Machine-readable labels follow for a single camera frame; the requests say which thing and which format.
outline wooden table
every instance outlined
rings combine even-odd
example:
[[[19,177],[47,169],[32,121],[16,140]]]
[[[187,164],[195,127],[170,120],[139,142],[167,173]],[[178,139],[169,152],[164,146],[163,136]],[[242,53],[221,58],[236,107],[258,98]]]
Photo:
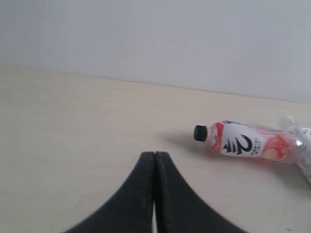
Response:
[[[307,127],[311,105],[0,67],[0,109],[0,232],[70,228],[145,150],[168,151],[197,194],[250,233],[310,232],[311,187],[295,166],[206,155],[192,132],[219,120],[275,127],[288,114]]]

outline plastic bottle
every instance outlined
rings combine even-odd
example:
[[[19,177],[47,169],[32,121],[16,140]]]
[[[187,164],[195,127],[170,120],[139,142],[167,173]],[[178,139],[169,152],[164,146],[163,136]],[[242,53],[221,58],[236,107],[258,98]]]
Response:
[[[299,138],[290,132],[267,132],[236,121],[221,121],[210,127],[197,125],[194,139],[206,142],[224,155],[259,157],[282,163],[295,162],[293,152],[302,145]]]
[[[297,151],[296,164],[311,183],[311,129],[300,127],[292,116],[285,116],[279,120],[282,130],[294,133],[302,142],[302,149]]]

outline white table surface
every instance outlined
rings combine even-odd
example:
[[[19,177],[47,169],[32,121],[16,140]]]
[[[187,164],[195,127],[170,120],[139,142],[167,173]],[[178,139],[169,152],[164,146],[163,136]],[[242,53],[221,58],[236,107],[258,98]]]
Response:
[[[146,150],[168,151],[197,194],[250,233],[310,232],[311,186],[295,166],[206,155],[192,132],[219,120],[275,127],[288,114],[311,127],[311,105],[0,67],[0,109],[0,232],[72,227]]]

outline black rubber edge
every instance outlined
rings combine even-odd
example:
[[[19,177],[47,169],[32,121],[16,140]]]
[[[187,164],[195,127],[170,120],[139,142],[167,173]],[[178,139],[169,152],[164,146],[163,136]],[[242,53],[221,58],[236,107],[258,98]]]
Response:
[[[155,154],[143,152],[120,189],[66,233],[151,233]]]
[[[154,200],[159,233],[245,233],[189,187],[170,155],[155,154]]]

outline bottle cap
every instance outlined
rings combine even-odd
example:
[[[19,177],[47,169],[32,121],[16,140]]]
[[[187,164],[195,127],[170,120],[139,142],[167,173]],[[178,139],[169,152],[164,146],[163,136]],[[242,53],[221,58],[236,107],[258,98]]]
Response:
[[[207,138],[207,127],[203,125],[197,125],[193,132],[194,140],[204,142]]]

